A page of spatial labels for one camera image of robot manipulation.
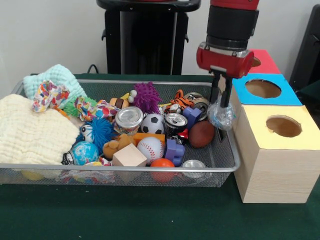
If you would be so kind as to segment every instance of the yellow box lid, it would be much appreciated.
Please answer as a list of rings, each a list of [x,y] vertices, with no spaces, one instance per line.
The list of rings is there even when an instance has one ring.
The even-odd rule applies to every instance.
[[[261,149],[320,150],[320,130],[305,106],[243,108]]]

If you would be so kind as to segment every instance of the purple toy block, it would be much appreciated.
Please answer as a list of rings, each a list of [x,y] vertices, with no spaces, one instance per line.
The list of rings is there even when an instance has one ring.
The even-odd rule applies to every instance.
[[[190,130],[193,125],[198,122],[199,118],[201,117],[202,111],[199,108],[192,109],[188,106],[185,110],[183,110],[182,114],[188,119],[186,128]]]
[[[173,162],[175,167],[179,167],[182,164],[182,157],[185,154],[185,147],[177,144],[174,139],[167,139],[165,158]]]

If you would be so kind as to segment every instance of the green fuzzy ball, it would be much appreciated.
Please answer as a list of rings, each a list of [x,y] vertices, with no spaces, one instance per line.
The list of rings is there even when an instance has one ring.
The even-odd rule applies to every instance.
[[[69,116],[78,117],[79,112],[78,109],[75,107],[75,101],[77,97],[72,98],[70,101],[67,102],[67,104],[64,106],[63,111],[68,114]],[[88,103],[91,103],[92,107],[95,107],[97,105],[97,101],[91,99],[90,97],[85,97],[84,100]]]

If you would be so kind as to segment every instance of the metal basket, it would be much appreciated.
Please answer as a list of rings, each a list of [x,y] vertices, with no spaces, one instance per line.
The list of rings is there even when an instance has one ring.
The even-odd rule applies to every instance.
[[[96,100],[109,101],[133,89],[137,81],[78,80],[84,91]],[[154,81],[163,103],[168,103],[178,89],[197,92],[208,98],[211,84],[206,82]],[[23,83],[12,91],[25,96]],[[206,168],[161,168],[76,165],[0,164],[2,184],[106,185],[106,186],[170,186],[221,187],[229,174],[240,166],[239,153],[232,131],[216,130],[213,141],[204,148],[185,145],[183,162],[199,160]]]

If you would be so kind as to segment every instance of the orange ball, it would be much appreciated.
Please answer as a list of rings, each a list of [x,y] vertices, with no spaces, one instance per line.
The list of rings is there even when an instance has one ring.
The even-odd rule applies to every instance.
[[[151,163],[151,167],[174,168],[175,165],[169,159],[159,158]],[[174,172],[151,172],[151,175],[153,179],[159,183],[168,183],[174,178],[175,173]]]

